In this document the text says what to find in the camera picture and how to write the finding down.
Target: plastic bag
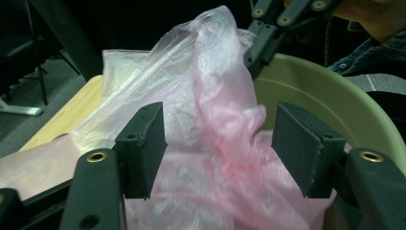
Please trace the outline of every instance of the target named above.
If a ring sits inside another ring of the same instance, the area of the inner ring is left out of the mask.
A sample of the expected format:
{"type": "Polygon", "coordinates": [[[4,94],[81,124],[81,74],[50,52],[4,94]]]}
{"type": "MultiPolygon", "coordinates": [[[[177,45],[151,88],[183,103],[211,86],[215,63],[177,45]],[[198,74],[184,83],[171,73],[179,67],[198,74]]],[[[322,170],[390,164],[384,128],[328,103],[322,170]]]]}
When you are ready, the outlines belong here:
{"type": "Polygon", "coordinates": [[[252,40],[220,7],[148,55],[105,51],[102,105],[69,135],[2,159],[0,186],[30,197],[71,178],[81,154],[111,148],[140,107],[163,102],[169,145],[151,199],[125,201],[129,229],[320,229],[331,199],[303,198],[259,131],[266,109],[243,64],[252,40]]]}

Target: white plastic bag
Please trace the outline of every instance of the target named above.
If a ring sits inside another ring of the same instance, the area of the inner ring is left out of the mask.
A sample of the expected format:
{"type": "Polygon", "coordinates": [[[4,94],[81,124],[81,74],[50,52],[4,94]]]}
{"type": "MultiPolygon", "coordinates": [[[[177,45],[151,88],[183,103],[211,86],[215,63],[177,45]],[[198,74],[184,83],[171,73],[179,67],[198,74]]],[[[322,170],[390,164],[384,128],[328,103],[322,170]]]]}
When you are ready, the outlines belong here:
{"type": "Polygon", "coordinates": [[[2,159],[0,186],[29,197],[69,179],[81,154],[111,148],[140,107],[163,102],[169,145],[151,200],[125,202],[129,229],[321,229],[331,200],[303,198],[259,131],[266,109],[243,63],[252,39],[220,7],[148,55],[104,52],[102,105],[71,134],[2,159]]]}

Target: black chair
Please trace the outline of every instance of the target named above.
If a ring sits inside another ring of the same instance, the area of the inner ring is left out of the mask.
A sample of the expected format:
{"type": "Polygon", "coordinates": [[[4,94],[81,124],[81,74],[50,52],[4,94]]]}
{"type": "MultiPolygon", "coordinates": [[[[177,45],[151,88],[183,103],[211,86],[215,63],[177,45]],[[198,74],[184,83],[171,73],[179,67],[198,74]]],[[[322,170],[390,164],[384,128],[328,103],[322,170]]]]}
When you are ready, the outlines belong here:
{"type": "MultiPolygon", "coordinates": [[[[41,63],[51,56],[60,56],[79,74],[79,71],[59,51],[57,40],[34,17],[30,17],[27,0],[0,0],[0,95],[7,94],[10,98],[10,86],[17,84],[19,79],[39,80],[44,104],[48,103],[43,74],[46,71],[41,63]],[[37,77],[26,76],[36,69],[37,77]]],[[[3,101],[0,111],[11,113],[27,112],[17,109],[3,101]]]]}
{"type": "Polygon", "coordinates": [[[220,5],[240,28],[251,22],[249,1],[29,0],[88,81],[102,73],[102,50],[150,50],[172,27],[220,5]]]}

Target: chair leg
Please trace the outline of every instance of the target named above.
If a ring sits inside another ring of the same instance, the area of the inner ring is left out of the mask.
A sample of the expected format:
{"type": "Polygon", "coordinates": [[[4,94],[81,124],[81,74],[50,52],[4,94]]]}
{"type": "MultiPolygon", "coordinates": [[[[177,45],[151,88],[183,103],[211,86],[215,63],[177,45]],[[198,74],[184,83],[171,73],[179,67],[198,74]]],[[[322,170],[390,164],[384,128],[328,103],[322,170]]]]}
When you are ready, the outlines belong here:
{"type": "Polygon", "coordinates": [[[68,65],[78,74],[80,75],[79,70],[66,58],[65,55],[63,55],[61,52],[59,52],[59,55],[62,59],[64,59],[66,61],[66,63],[68,63],[68,65]]]}
{"type": "Polygon", "coordinates": [[[0,112],[38,116],[43,113],[43,110],[39,107],[8,105],[0,99],[0,112]]]}
{"type": "Polygon", "coordinates": [[[39,83],[41,85],[42,100],[44,101],[44,104],[47,105],[48,104],[47,92],[45,89],[44,76],[42,75],[41,69],[42,69],[41,66],[38,65],[38,68],[36,69],[36,71],[38,72],[39,83]]]}

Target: person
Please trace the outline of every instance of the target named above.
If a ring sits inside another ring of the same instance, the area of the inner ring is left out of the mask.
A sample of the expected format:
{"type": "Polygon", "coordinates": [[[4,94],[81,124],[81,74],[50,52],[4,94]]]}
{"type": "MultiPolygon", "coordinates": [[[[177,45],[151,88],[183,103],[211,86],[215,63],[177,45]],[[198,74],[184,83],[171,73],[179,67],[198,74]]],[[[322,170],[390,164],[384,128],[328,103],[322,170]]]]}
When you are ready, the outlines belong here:
{"type": "MultiPolygon", "coordinates": [[[[292,0],[284,0],[287,7],[292,0]]],[[[406,0],[343,0],[333,16],[348,20],[352,31],[371,37],[349,55],[334,60],[329,69],[345,77],[384,74],[406,80],[406,0]]],[[[393,120],[406,141],[406,95],[367,92],[393,120]]]]}
{"type": "Polygon", "coordinates": [[[351,21],[352,27],[361,26],[371,38],[329,69],[343,76],[377,72],[406,76],[405,0],[343,0],[333,15],[351,21]]]}

